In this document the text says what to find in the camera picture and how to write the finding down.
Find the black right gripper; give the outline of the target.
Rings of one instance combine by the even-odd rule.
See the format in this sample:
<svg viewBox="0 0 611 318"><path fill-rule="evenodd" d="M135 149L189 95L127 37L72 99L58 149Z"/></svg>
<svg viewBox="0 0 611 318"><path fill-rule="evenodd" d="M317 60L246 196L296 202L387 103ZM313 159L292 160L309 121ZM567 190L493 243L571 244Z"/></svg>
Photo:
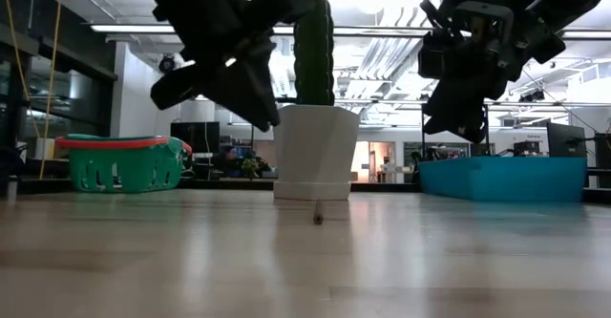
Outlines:
<svg viewBox="0 0 611 318"><path fill-rule="evenodd" d="M450 80L475 76L519 79L530 59L545 63L565 50L558 33L540 16L544 0L423 0L421 10L432 29L418 52L418 73ZM469 96L462 81L439 81L423 112L423 130L444 131L472 143L485 138L484 101L498 100L506 82L477 89Z"/></svg>

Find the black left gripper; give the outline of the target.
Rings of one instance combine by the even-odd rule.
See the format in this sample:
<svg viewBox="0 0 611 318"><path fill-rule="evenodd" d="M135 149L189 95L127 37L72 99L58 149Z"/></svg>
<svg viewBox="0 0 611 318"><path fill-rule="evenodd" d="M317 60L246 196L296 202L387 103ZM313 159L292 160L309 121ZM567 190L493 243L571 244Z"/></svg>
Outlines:
<svg viewBox="0 0 611 318"><path fill-rule="evenodd" d="M192 65L151 88L161 110L204 95L262 132L279 124L269 60L270 35L314 9L314 0L154 0L153 15L173 27Z"/></svg>

